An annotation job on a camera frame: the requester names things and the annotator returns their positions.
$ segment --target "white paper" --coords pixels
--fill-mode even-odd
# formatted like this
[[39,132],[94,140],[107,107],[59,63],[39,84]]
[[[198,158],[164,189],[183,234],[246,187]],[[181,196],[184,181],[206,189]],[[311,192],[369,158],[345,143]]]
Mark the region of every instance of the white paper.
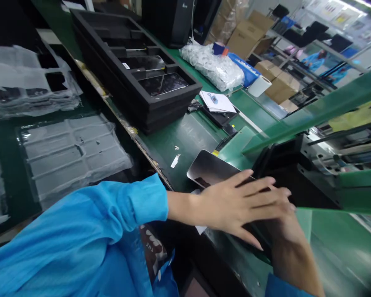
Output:
[[70,1],[62,0],[63,4],[67,6],[69,9],[79,9],[79,10],[85,10],[84,6],[82,6],[79,3],[73,3]]
[[174,160],[172,162],[172,165],[170,165],[170,167],[174,168],[176,166],[179,157],[180,157],[180,154],[174,157]]
[[[205,102],[207,107],[210,111],[214,112],[236,112],[234,106],[232,105],[231,101],[228,99],[227,96],[223,94],[215,94],[210,92],[201,91],[199,93],[202,100]],[[217,99],[217,103],[215,104],[213,100],[211,99],[211,96],[215,96]]]

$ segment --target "cardboard box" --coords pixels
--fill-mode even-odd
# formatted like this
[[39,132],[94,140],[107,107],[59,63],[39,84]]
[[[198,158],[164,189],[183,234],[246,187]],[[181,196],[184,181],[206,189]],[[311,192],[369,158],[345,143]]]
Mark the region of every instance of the cardboard box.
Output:
[[282,102],[280,106],[283,107],[288,113],[292,113],[293,111],[296,111],[298,109],[298,106],[296,106],[290,100]]
[[273,20],[254,10],[249,19],[240,22],[231,35],[227,43],[230,52],[247,60],[254,45],[265,36],[273,24]]
[[264,32],[248,21],[242,21],[236,27],[227,43],[227,47],[230,52],[237,54],[243,60],[247,60],[251,49],[258,41],[258,38],[255,38],[255,36],[261,36],[261,34],[264,35]]
[[260,28],[260,30],[262,30],[264,34],[267,33],[268,29],[271,28],[273,24],[275,23],[274,20],[263,15],[257,10],[253,10],[251,12],[248,20],[250,23],[254,24],[257,28]]
[[265,93],[278,104],[283,103],[300,89],[300,83],[286,72],[282,72],[272,81]]
[[263,77],[265,77],[270,82],[273,82],[273,80],[282,73],[280,68],[274,64],[272,64],[268,60],[264,60],[261,62],[258,62],[257,65],[254,67],[257,69]]
[[275,38],[270,38],[260,41],[260,43],[257,45],[253,52],[259,56],[262,55],[269,49],[274,40]]
[[211,26],[208,41],[227,44],[235,27],[245,19],[249,7],[238,0],[226,0],[221,3],[220,9]]

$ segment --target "black case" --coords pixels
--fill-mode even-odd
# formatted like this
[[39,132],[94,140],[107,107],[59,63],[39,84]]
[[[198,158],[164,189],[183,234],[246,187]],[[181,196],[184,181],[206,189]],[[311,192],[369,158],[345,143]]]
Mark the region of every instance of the black case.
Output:
[[[201,83],[179,66],[131,18],[115,14],[71,10],[75,35],[87,66],[113,95],[114,103],[128,119],[145,133],[152,133],[182,117],[192,99],[202,89]],[[124,46],[109,44],[143,43],[145,50],[127,51]],[[126,69],[121,57],[160,55],[163,70]],[[150,96],[139,80],[168,73],[179,74],[188,86]]]

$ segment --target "white tape roll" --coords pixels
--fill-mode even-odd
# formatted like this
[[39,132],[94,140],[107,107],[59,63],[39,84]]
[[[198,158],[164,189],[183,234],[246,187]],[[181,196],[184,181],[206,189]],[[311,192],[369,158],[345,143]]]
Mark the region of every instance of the white tape roll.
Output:
[[254,83],[247,89],[250,95],[254,97],[260,96],[267,88],[269,88],[272,85],[272,83],[260,75]]

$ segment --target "phone screen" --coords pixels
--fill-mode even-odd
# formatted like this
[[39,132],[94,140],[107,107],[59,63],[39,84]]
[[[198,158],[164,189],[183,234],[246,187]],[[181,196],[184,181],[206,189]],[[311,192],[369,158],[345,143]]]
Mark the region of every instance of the phone screen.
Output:
[[141,86],[151,97],[162,95],[188,86],[188,83],[177,73],[155,76],[139,80]]
[[165,68],[165,62],[161,56],[124,57],[119,60],[121,63],[126,63],[130,69],[160,70]]

